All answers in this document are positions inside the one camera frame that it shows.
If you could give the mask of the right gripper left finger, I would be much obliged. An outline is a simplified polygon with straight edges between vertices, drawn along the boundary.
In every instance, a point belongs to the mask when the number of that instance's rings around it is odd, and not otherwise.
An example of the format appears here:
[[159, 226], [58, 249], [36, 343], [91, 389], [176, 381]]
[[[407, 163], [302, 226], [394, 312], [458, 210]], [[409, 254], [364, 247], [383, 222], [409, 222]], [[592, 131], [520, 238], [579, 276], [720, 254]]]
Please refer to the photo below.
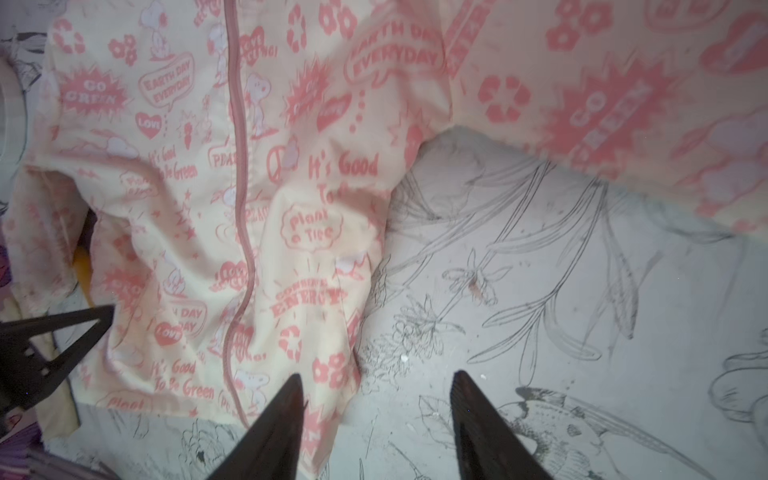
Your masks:
[[301, 376], [291, 375], [226, 459], [212, 480], [297, 478], [304, 423]]

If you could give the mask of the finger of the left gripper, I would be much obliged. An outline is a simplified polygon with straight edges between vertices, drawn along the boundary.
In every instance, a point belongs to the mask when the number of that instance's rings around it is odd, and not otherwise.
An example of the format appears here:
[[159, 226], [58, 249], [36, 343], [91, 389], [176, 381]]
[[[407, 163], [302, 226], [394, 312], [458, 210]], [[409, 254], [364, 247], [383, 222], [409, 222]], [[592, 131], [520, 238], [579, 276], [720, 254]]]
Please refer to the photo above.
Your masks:
[[[114, 305], [44, 315], [1, 324], [1, 412], [28, 410], [51, 396], [111, 328]], [[33, 344], [39, 337], [88, 324], [90, 328], [57, 354]]]

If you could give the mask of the pink printed hooded jacket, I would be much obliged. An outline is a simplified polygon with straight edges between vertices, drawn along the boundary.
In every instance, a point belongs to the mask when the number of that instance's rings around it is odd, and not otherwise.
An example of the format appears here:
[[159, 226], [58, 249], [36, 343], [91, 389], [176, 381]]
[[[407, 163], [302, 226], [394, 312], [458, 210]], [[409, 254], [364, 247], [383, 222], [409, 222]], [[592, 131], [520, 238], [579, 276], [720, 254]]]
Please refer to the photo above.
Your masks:
[[112, 328], [42, 445], [453, 479], [468, 372], [557, 479], [767, 475], [763, 1], [5, 1], [1, 316]]

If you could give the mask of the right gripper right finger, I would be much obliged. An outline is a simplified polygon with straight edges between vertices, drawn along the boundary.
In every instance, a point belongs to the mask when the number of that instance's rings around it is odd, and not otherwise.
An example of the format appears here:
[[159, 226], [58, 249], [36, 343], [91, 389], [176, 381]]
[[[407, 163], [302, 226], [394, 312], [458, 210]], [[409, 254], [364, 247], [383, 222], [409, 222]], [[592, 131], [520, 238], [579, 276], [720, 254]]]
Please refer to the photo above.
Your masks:
[[462, 480], [550, 480], [470, 375], [457, 371], [450, 390]]

